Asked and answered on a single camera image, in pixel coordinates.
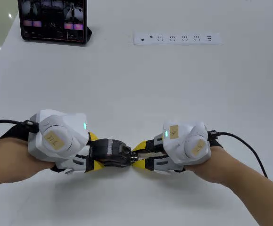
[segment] label sticker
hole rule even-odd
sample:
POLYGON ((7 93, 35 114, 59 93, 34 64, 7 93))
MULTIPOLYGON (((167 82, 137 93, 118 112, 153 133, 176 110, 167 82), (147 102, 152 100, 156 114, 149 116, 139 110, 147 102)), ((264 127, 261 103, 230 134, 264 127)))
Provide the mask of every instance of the label sticker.
POLYGON ((65 145, 64 142, 53 131, 50 131, 48 134, 46 134, 44 138, 56 151, 65 145))
POLYGON ((178 125, 170 126, 170 140, 178 138, 178 125))
POLYGON ((205 144, 206 143, 203 140, 199 140, 197 142, 196 146, 191 151, 195 157, 200 153, 200 151, 203 149, 205 144))

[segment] tablet screen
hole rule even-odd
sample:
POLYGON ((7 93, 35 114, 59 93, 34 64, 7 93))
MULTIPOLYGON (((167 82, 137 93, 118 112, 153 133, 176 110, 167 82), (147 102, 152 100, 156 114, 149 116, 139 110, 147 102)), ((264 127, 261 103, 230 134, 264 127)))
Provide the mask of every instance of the tablet screen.
POLYGON ((19 10, 24 38, 84 41, 85 0, 19 0, 19 10))

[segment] electrical outlet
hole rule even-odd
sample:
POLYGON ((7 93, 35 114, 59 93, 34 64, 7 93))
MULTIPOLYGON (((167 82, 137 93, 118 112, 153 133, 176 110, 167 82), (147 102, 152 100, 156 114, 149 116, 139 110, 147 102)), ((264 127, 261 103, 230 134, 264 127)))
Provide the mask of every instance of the electrical outlet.
POLYGON ((160 41, 164 41, 164 37, 162 35, 158 35, 157 36, 157 41, 160 42, 160 41))
POLYGON ((135 45, 222 45, 219 33, 135 33, 135 45))
POLYGON ((182 41, 183 42, 186 42, 186 41, 188 41, 189 40, 189 37, 186 35, 186 34, 183 34, 182 35, 182 41))
POLYGON ((174 42, 174 41, 177 41, 177 38, 175 35, 170 35, 169 40, 170 42, 174 42))
POLYGON ((193 36, 194 42, 200 42, 200 35, 196 34, 193 36))

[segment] power socket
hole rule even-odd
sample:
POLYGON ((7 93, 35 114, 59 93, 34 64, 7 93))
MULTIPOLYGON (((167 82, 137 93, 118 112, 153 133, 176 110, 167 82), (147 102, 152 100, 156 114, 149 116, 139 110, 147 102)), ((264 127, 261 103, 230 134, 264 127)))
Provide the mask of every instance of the power socket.
POLYGON ((222 45, 219 33, 138 33, 135 45, 222 45))

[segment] table surface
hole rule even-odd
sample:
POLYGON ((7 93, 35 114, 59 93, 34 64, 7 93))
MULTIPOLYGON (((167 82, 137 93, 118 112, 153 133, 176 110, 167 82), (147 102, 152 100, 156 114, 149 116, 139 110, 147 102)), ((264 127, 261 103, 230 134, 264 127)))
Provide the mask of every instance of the table surface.
MULTIPOLYGON (((164 119, 240 135, 273 180, 273 1, 102 0, 85 47, 24 42, 15 20, 0 52, 0 119, 40 109, 86 113, 99 138, 135 147, 164 119), (222 46, 135 46, 133 32, 219 32, 222 46)), ((8 126, 0 126, 0 135, 8 126)), ((253 154, 221 137, 260 172, 253 154)), ((0 225, 256 225, 228 189, 191 172, 49 170, 0 186, 0 225)))

